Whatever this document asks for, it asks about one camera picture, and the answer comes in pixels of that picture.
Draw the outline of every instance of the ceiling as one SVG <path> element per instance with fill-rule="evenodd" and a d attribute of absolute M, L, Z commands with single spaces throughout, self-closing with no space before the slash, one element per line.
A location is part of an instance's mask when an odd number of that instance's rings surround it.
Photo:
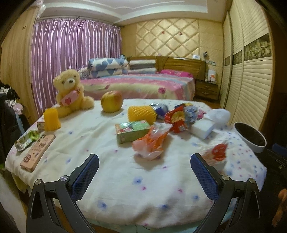
<path fill-rule="evenodd" d="M 82 16 L 120 25 L 159 18 L 222 21 L 226 0 L 44 0 L 41 17 Z"/>

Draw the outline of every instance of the screw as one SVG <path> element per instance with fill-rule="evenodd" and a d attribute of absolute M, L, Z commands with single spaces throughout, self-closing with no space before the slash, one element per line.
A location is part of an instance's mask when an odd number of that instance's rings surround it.
<path fill-rule="evenodd" d="M 254 184 L 255 183 L 255 180 L 253 178 L 249 178 L 249 182 Z"/>
<path fill-rule="evenodd" d="M 228 175 L 222 175 L 222 179 L 229 180 L 229 176 Z"/>
<path fill-rule="evenodd" d="M 68 179 L 68 176 L 61 176 L 60 180 L 61 181 L 66 181 Z"/>
<path fill-rule="evenodd" d="M 40 184 L 41 183 L 41 180 L 40 179 L 37 179 L 36 181 L 35 181 L 35 184 L 36 185 L 38 185 L 38 184 Z"/>

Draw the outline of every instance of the blue gripper pad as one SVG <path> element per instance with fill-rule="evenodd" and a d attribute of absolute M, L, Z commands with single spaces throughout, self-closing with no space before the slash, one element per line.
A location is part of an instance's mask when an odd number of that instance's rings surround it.
<path fill-rule="evenodd" d="M 81 200 L 83 198 L 98 168 L 99 168 L 99 158 L 96 155 L 94 155 L 88 162 L 88 164 L 82 169 L 81 173 L 76 178 L 75 182 L 72 184 L 71 198 L 74 202 Z"/>
<path fill-rule="evenodd" d="M 193 154 L 190 158 L 190 166 L 201 184 L 206 196 L 211 200 L 217 201 L 219 198 L 218 185 L 207 168 L 195 154 Z"/>

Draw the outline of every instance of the nightstand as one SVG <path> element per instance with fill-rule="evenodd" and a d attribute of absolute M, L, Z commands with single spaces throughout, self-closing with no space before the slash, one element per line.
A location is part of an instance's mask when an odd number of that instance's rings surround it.
<path fill-rule="evenodd" d="M 217 100 L 218 85 L 213 83 L 196 80 L 195 95 L 205 97 L 212 100 Z"/>

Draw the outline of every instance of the white sponge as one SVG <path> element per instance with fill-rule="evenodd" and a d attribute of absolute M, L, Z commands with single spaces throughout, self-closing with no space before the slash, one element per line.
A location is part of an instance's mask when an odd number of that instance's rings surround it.
<path fill-rule="evenodd" d="M 215 123 L 213 121 L 202 118 L 191 126 L 191 133 L 196 137 L 205 139 L 211 133 L 214 127 Z"/>

